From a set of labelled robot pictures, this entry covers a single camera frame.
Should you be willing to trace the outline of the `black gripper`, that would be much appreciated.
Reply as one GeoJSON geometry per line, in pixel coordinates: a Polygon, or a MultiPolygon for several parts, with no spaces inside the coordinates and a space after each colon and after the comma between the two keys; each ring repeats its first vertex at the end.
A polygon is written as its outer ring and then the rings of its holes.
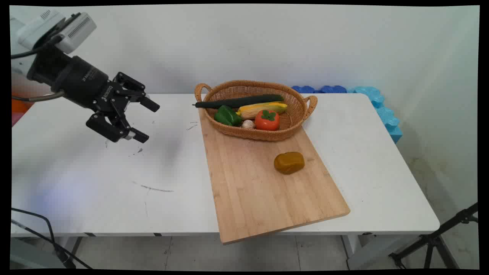
{"type": "Polygon", "coordinates": [[[107,74],[79,56],[70,57],[55,46],[40,51],[29,69],[28,79],[46,84],[51,95],[28,98],[28,102],[40,102],[64,97],[73,103],[94,112],[86,126],[111,142],[134,139],[140,143],[149,136],[138,129],[124,126],[115,120],[113,125],[107,116],[121,116],[129,102],[139,103],[152,112],[157,112],[159,104],[152,101],[145,92],[145,85],[134,78],[118,72],[110,79],[107,74]]]}

